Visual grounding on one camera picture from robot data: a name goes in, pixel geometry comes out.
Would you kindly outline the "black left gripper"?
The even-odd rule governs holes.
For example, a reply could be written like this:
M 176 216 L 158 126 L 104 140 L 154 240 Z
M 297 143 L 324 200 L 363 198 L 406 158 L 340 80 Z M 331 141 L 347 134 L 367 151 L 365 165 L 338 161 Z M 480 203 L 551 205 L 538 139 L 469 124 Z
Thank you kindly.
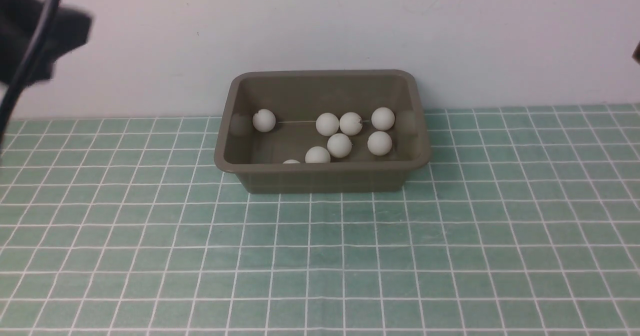
M 43 0 L 0 0 L 0 80 L 3 85 L 12 81 L 43 7 Z M 84 10 L 72 6 L 58 8 L 42 56 L 27 85 L 51 80 L 57 60 L 89 42 L 92 24 L 93 17 Z

